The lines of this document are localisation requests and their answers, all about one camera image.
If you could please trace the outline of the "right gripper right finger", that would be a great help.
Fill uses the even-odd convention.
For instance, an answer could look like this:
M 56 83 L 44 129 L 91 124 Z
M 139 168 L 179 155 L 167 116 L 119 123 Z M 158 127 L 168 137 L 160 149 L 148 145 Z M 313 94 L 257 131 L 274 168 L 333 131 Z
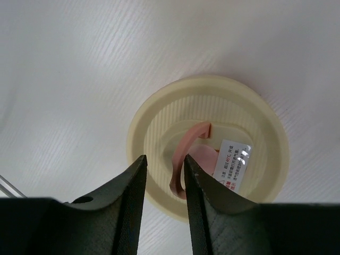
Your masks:
M 339 205 L 255 203 L 184 160 L 194 254 L 339 254 Z

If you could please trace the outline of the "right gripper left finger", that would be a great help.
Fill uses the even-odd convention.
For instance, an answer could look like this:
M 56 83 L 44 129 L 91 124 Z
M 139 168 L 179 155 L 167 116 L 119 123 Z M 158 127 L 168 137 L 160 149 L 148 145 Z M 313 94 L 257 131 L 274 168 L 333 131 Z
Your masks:
M 136 254 L 147 158 L 73 202 L 1 199 L 1 254 Z

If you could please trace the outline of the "cream lid pink handle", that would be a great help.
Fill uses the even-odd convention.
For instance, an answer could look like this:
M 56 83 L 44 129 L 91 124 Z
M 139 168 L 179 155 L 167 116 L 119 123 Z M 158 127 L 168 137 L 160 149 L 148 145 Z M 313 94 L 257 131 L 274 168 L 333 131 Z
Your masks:
M 188 221 L 182 169 L 198 147 L 225 158 L 222 183 L 251 201 L 272 202 L 286 180 L 286 133 L 255 91 L 223 76 L 180 79 L 142 104 L 126 145 L 129 162 L 147 156 L 147 198 L 176 220 Z

